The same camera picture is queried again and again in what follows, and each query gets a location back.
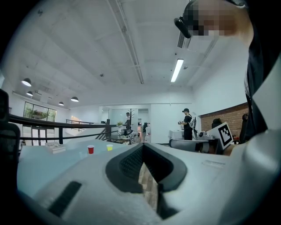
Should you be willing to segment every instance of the brick wall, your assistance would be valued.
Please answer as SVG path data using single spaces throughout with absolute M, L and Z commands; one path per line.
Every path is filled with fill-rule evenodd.
M 208 131 L 212 129 L 214 119 L 220 118 L 221 121 L 227 122 L 232 135 L 239 137 L 242 128 L 242 116 L 248 113 L 248 104 L 244 103 L 221 111 L 209 113 L 201 117 L 201 130 Z

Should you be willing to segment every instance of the backpack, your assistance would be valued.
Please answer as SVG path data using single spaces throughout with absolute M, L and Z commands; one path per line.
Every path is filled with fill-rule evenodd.
M 196 128 L 196 117 L 192 117 L 191 115 L 189 115 L 192 119 L 190 120 L 190 122 L 188 123 L 189 126 L 195 130 Z

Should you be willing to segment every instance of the red cup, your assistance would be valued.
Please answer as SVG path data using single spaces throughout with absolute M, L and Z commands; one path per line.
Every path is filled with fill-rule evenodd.
M 89 154 L 93 154 L 94 153 L 94 145 L 89 145 L 88 146 L 88 151 L 89 151 Z

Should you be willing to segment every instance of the fluorescent light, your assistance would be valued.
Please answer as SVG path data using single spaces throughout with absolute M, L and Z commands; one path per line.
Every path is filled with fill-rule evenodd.
M 178 59 L 177 60 L 177 65 L 176 65 L 176 68 L 175 68 L 175 71 L 174 71 L 174 74 L 173 74 L 173 77 L 171 79 L 171 82 L 174 83 L 177 79 L 177 76 L 179 75 L 179 72 L 180 72 L 180 69 L 181 69 L 181 66 L 183 65 L 184 63 L 184 60 L 183 59 Z
M 29 95 L 29 96 L 33 96 L 31 91 L 27 92 L 26 94 Z
M 29 78 L 22 80 L 22 83 L 28 87 L 31 87 L 31 80 Z
M 73 102 L 79 102 L 79 100 L 78 100 L 77 97 L 72 97 L 72 98 L 71 98 L 71 101 L 73 101 Z

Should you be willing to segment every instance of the black shirt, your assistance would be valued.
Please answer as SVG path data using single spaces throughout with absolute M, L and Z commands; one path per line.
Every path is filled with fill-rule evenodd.
M 274 6 L 274 2 L 261 3 L 256 0 L 246 0 L 246 7 L 254 30 L 254 37 L 249 47 L 245 85 L 249 105 L 249 120 L 245 138 L 249 140 L 267 129 L 263 116 L 252 97 L 273 68 L 281 50 L 281 41 L 278 35 L 279 7 Z
M 188 130 L 190 128 L 189 123 L 191 121 L 192 117 L 189 115 L 186 115 L 184 118 L 184 122 L 187 123 L 186 125 L 184 125 L 184 129 Z

